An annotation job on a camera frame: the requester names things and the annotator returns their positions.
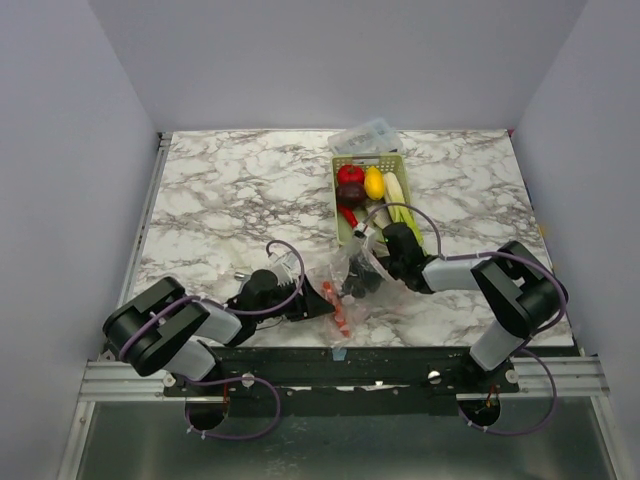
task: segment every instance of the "white marble surface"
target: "white marble surface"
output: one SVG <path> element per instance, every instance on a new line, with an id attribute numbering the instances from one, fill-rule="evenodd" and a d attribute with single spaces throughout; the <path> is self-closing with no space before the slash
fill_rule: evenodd
<path id="1" fill-rule="evenodd" d="M 205 131 L 173 136 L 142 254 L 136 292 L 176 276 L 189 292 L 235 295 L 236 271 L 267 265 L 264 245 L 286 240 L 309 268 L 337 248 L 327 137 L 335 132 Z M 400 133 L 413 204 L 430 214 L 447 254 L 510 239 L 546 253 L 505 131 Z M 435 242 L 424 225 L 425 246 Z M 358 329 L 352 346 L 470 345 L 492 320 L 476 292 L 411 294 Z M 245 346 L 327 345 L 324 320 L 282 322 Z M 571 345 L 561 322 L 534 341 Z"/>

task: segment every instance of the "gray floor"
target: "gray floor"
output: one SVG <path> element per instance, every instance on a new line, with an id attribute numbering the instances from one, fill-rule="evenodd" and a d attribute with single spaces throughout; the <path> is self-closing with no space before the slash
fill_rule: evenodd
<path id="1" fill-rule="evenodd" d="M 531 425 L 547 408 L 546 400 L 511 401 L 498 424 Z M 223 426 L 246 433 L 265 421 L 232 419 Z M 94 415 L 79 478 L 614 478 L 594 421 L 588 399 L 571 399 L 562 400 L 547 429 L 528 437 L 496 438 L 459 418 L 411 415 L 285 418 L 261 440 L 230 443 L 187 435 L 179 404 L 103 404 Z"/>

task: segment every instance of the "white wall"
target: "white wall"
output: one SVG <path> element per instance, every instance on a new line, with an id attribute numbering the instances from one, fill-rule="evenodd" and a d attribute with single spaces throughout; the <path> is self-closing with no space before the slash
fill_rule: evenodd
<path id="1" fill-rule="evenodd" d="M 602 359 L 636 462 L 639 25 L 638 0 L 590 0 L 514 137 L 536 215 L 571 292 L 574 332 Z"/>
<path id="2" fill-rule="evenodd" d="M 513 127 L 584 0 L 90 0 L 159 130 Z"/>
<path id="3" fill-rule="evenodd" d="M 157 136 L 85 0 L 0 15 L 0 477 L 55 478 Z"/>

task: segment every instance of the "yellow fruit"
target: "yellow fruit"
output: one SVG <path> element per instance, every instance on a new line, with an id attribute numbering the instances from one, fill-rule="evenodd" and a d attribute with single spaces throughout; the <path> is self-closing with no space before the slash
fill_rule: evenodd
<path id="1" fill-rule="evenodd" d="M 364 190 L 371 200 L 384 197 L 384 178 L 376 167 L 369 167 L 364 177 Z"/>

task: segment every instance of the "plastic basket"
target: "plastic basket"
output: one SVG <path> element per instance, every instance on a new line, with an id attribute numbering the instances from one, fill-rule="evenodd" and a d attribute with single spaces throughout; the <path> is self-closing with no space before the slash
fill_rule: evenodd
<path id="1" fill-rule="evenodd" d="M 343 165 L 356 165 L 365 172 L 370 167 L 377 167 L 384 175 L 392 172 L 398 177 L 398 183 L 402 187 L 402 193 L 407 203 L 411 204 L 411 192 L 407 183 L 407 172 L 404 168 L 403 156 L 398 153 L 380 153 L 375 155 L 336 155 L 331 159 L 331 180 L 333 182 L 333 191 L 335 192 L 338 182 L 336 175 Z M 338 244 L 344 245 L 353 236 L 353 230 L 344 217 L 338 213 L 336 208 L 336 197 L 333 196 L 333 211 L 336 219 L 336 235 Z M 363 220 L 367 216 L 367 211 L 360 207 L 356 208 L 353 213 L 358 220 Z"/>

